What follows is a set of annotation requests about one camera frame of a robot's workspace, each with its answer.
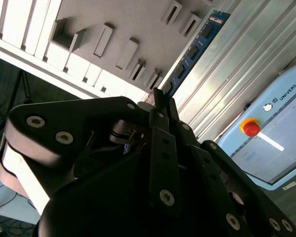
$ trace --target slot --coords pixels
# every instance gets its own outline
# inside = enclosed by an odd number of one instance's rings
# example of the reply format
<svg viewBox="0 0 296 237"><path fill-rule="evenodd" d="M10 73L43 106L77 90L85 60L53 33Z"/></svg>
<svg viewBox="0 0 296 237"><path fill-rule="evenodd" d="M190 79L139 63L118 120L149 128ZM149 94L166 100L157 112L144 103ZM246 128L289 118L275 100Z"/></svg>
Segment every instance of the slot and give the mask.
<svg viewBox="0 0 296 237"><path fill-rule="evenodd" d="M182 5L177 1L171 1L170 5L166 8L165 14L163 15L161 21L167 26L171 26L172 23L177 18L180 10L182 9Z"/></svg>
<svg viewBox="0 0 296 237"><path fill-rule="evenodd" d="M177 6L174 6L174 7L173 7L172 11L170 12L170 15L169 15L168 18L167 18L166 25L169 24L171 18L173 17L173 15L174 15L174 13L176 12L177 9L178 9Z"/></svg>
<svg viewBox="0 0 296 237"><path fill-rule="evenodd" d="M193 20L190 24L190 26L188 27L187 31L184 33L184 37L187 37L188 34L191 32L193 26L196 24L196 20Z"/></svg>
<svg viewBox="0 0 296 237"><path fill-rule="evenodd" d="M145 69L146 69L146 63L144 61L142 62L141 60L138 60L132 73L129 76L129 79L136 80L140 78L144 73Z"/></svg>
<svg viewBox="0 0 296 237"><path fill-rule="evenodd" d="M151 84L150 86L150 90L152 90L154 88L154 86L157 84L157 81L159 80L159 77L157 77L154 82Z"/></svg>
<svg viewBox="0 0 296 237"><path fill-rule="evenodd" d="M191 37L200 22L201 19L199 17L197 17L194 14L191 14L185 22L185 24L183 24L181 35L183 35L186 38Z"/></svg>
<svg viewBox="0 0 296 237"><path fill-rule="evenodd" d="M145 87L152 90L154 87L158 86L162 81L161 72L154 70L150 79L145 83Z"/></svg>
<svg viewBox="0 0 296 237"><path fill-rule="evenodd" d="M144 70L145 70L145 65L144 65L144 63L142 63L142 64L139 66L139 69L135 72L135 74L134 74L132 80L136 80L137 78L140 78L141 75L143 74Z"/></svg>

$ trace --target rectangular cutout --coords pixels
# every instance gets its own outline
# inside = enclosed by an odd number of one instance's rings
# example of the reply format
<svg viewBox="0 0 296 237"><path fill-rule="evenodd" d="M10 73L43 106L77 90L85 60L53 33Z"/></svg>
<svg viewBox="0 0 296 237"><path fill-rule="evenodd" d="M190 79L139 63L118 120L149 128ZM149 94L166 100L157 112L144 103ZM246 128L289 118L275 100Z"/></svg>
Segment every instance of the rectangular cutout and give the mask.
<svg viewBox="0 0 296 237"><path fill-rule="evenodd" d="M182 5L177 1L171 1L170 5L165 10L165 14L163 15L161 21L167 26L171 26L172 23L177 18L180 10L182 9Z"/></svg>
<svg viewBox="0 0 296 237"><path fill-rule="evenodd" d="M138 60L132 73L130 74L129 79L137 80L138 78L140 78L142 76L145 69L146 69L146 63L141 60Z"/></svg>
<svg viewBox="0 0 296 237"><path fill-rule="evenodd" d="M162 77L160 75L157 76L157 78L154 80L154 82L150 86L150 90L152 90L154 87L158 87L158 82L162 81Z"/></svg>
<svg viewBox="0 0 296 237"><path fill-rule="evenodd" d="M182 27L181 35L183 35L186 38L191 37L200 22L201 19L199 17L197 17L194 14L191 14L191 16L188 18L188 20Z"/></svg>
<svg viewBox="0 0 296 237"><path fill-rule="evenodd" d="M190 31L193 29L193 26L196 24L195 20L192 20L190 26L188 27L188 29L186 30L186 32L184 33L184 37L187 37L188 34L190 33Z"/></svg>
<svg viewBox="0 0 296 237"><path fill-rule="evenodd" d="M136 42L136 40L130 38L127 45L124 48L124 51L122 52L121 56L119 57L116 63L116 67L125 70L130 60L134 56L137 47L138 43Z"/></svg>
<svg viewBox="0 0 296 237"><path fill-rule="evenodd" d="M174 13L176 12L176 10L178 9L177 6L174 6L172 11L170 12L170 15L168 16L167 18L167 21L166 21L166 25L168 25L171 21L171 18L173 17Z"/></svg>
<svg viewBox="0 0 296 237"><path fill-rule="evenodd" d="M150 79L145 84L145 87L152 90L154 87L158 86L161 83L161 81L162 81L161 72L159 72L158 70L154 70Z"/></svg>
<svg viewBox="0 0 296 237"><path fill-rule="evenodd" d="M108 42L110 40L112 33L113 33L113 26L110 26L108 24L104 24L102 26L102 29L99 33L97 40L96 40L96 47L95 47L95 50L93 53L98 58L102 57L104 49L108 45Z"/></svg>

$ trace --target screw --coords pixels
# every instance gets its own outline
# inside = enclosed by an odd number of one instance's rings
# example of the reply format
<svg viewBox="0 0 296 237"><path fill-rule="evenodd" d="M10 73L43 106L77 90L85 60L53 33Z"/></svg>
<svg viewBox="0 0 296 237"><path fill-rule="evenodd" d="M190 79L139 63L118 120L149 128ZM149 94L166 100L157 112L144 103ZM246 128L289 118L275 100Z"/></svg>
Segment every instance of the screw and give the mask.
<svg viewBox="0 0 296 237"><path fill-rule="evenodd" d="M174 196L172 193L166 189L160 191L160 199L167 206L173 206L174 204Z"/></svg>
<svg viewBox="0 0 296 237"><path fill-rule="evenodd" d="M69 145L74 141L74 137L70 133L64 131L57 132L55 138L57 142L64 145Z"/></svg>
<svg viewBox="0 0 296 237"><path fill-rule="evenodd" d="M214 143L210 143L209 145L210 145L210 147L213 148L214 150L217 149L217 146L216 146Z"/></svg>
<svg viewBox="0 0 296 237"><path fill-rule="evenodd" d="M230 224L231 227L233 227L235 230L240 230L240 223L239 221L237 220L237 218L230 214L230 213L227 213L226 214L226 219L227 219L227 222Z"/></svg>
<svg viewBox="0 0 296 237"><path fill-rule="evenodd" d="M129 107L129 108L131 108L132 110L135 108L135 106L134 105L132 105L132 104L127 104L127 106Z"/></svg>
<svg viewBox="0 0 296 237"><path fill-rule="evenodd" d="M290 231L290 232L293 232L293 228L292 226L284 219L282 219L282 224L285 226L285 228Z"/></svg>
<svg viewBox="0 0 296 237"><path fill-rule="evenodd" d="M270 221L270 223L271 223L271 225L273 226L274 229L276 229L277 231L280 231L281 230L281 227L277 223L276 220L274 220L273 218L270 218L269 221Z"/></svg>
<svg viewBox="0 0 296 237"><path fill-rule="evenodd" d="M272 110L272 108L273 108L273 105L270 103L263 106L263 110L266 112Z"/></svg>
<svg viewBox="0 0 296 237"><path fill-rule="evenodd" d="M38 116L30 116L26 119L26 123L35 128L43 127L45 125L45 121Z"/></svg>
<svg viewBox="0 0 296 237"><path fill-rule="evenodd" d="M185 123L182 124L182 127L185 129L185 130L189 130L189 126Z"/></svg>
<svg viewBox="0 0 296 237"><path fill-rule="evenodd" d="M162 114L162 113L160 113L160 112L157 112L157 114L160 116L160 117L164 117L164 115Z"/></svg>

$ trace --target light blue panel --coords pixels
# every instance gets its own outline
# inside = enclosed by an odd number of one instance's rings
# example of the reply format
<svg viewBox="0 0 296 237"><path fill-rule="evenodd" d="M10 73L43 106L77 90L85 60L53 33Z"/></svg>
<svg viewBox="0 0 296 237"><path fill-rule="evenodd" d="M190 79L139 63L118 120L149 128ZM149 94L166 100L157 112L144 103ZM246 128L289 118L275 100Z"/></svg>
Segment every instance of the light blue panel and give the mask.
<svg viewBox="0 0 296 237"><path fill-rule="evenodd" d="M13 199L14 196L15 191L7 186L2 186L0 188L0 206ZM12 202L1 207L0 215L31 224L36 224L40 219L39 213L28 204L27 199L20 196L16 196Z"/></svg>
<svg viewBox="0 0 296 237"><path fill-rule="evenodd" d="M265 104L272 104L269 112ZM247 118L259 121L261 132L284 147L276 149L260 137L240 131ZM224 134L219 145L258 185L274 190L296 175L296 66L288 70L249 107Z"/></svg>

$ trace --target corrugated metal panel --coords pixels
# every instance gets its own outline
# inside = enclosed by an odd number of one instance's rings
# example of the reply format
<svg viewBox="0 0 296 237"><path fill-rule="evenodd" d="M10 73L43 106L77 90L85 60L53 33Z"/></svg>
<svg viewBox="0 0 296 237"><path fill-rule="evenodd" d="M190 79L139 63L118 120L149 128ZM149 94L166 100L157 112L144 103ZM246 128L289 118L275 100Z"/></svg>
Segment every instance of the corrugated metal panel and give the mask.
<svg viewBox="0 0 296 237"><path fill-rule="evenodd" d="M175 94L181 120L200 141L214 139L296 57L296 0L233 6Z"/></svg>

